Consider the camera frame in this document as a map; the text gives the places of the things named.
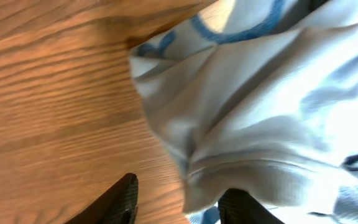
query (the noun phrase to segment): white fabric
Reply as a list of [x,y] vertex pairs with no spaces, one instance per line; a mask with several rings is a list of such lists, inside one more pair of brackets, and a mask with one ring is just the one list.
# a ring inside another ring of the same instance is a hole
[[329,1],[290,29],[238,42],[195,24],[130,58],[150,129],[181,171],[183,211],[237,188],[264,205],[331,213],[348,184],[340,165],[358,153],[358,0]]

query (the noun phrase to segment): blue pattern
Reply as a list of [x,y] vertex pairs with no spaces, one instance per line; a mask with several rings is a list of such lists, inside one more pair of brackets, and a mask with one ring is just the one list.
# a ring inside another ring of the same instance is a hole
[[164,58],[164,52],[170,44],[176,39],[176,34],[174,31],[171,31],[166,34],[166,36],[160,41],[158,47],[150,43],[144,43],[137,48],[138,56],[144,57],[146,54],[152,54],[154,57]]
[[216,42],[217,44],[235,43],[242,40],[255,39],[271,33],[271,31],[280,21],[283,5],[284,0],[275,0],[272,6],[272,10],[265,20],[251,29],[238,32],[236,34],[218,34],[209,30],[203,24],[203,21],[200,19],[199,15],[192,17],[190,22],[201,34],[201,36],[209,41]]

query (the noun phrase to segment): wooden surface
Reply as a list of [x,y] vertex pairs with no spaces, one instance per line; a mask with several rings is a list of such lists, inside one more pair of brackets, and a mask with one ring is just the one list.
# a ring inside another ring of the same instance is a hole
[[0,1],[0,223],[63,223],[127,172],[137,223],[186,223],[127,49],[208,2]]

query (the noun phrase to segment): garment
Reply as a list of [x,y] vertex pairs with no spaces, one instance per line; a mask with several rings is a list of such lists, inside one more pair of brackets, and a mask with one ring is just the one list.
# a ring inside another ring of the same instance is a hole
[[358,154],[358,0],[310,14],[307,3],[237,0],[220,31],[197,15],[131,50],[185,213],[236,188],[266,207],[333,214],[344,187],[358,189],[342,166]]

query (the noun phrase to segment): wooden table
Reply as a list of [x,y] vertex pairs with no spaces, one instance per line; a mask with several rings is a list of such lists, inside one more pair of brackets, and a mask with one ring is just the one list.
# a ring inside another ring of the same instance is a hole
[[186,223],[127,49],[208,2],[0,0],[0,223],[63,223],[127,172],[137,223]]

